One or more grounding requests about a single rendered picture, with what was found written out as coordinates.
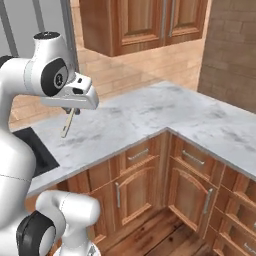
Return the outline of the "wooden wall cabinet body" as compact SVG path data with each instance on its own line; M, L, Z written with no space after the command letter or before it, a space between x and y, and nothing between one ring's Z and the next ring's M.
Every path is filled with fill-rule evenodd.
M114 57L114 0L79 0L84 47Z

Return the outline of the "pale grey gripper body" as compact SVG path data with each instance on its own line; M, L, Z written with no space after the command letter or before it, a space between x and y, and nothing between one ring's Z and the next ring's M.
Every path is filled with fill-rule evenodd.
M40 100L44 105L51 107L95 110L99 105L96 89L84 83L78 87L66 85L57 95L41 97Z

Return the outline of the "wooden wall cabinet door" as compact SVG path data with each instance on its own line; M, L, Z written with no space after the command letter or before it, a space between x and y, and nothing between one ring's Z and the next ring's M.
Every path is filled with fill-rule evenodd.
M167 1L165 44L172 45L202 38L208 0L176 0L174 29L170 28L171 0Z
M161 46L163 0L114 0L116 56Z

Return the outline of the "wooden base cabinet door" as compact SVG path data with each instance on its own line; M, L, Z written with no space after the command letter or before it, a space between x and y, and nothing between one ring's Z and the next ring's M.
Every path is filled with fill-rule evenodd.
M89 237L98 244L114 233L113 222L113 193L111 185L102 186L90 193L90 196L100 203L100 216L98 221L88 229Z
M205 236L217 188L193 169L170 158L168 207L201 238ZM203 214L208 190L213 188L211 208Z
M147 211L156 208L156 185L157 185L158 158L154 157L148 161L129 168L115 182L120 186L121 206L117 207L116 198L116 224L120 230L130 224L137 217Z

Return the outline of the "wooden drawer front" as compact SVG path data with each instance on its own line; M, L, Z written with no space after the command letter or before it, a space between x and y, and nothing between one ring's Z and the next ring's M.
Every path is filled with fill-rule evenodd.
M219 186L224 164L191 143L172 136L170 155L183 165L193 169L210 183Z
M256 204L256 181L226 167L221 184L233 193Z
M139 143L136 146L128 149L125 152L126 168L129 168L141 161L146 160L148 157L159 154L160 142L157 137L151 138L147 141Z
M232 228L229 233L221 232L217 235L213 250L219 256L256 256L244 248L244 243L256 249L256 239L254 237Z
M252 225L256 222L256 204L243 197L221 197L216 208L221 215L220 231L229 233L232 228L256 237Z

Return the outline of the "grey framed window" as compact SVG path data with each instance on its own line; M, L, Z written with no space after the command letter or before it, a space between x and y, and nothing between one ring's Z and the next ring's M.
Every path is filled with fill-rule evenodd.
M0 0L0 57L31 58L33 36L46 31L63 36L78 71L71 0Z

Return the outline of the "black sink basin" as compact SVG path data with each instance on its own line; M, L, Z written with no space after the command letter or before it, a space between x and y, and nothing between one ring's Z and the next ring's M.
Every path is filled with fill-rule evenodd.
M36 169L33 177L38 177L59 166L57 160L31 127L14 131L13 134L33 150L36 157Z

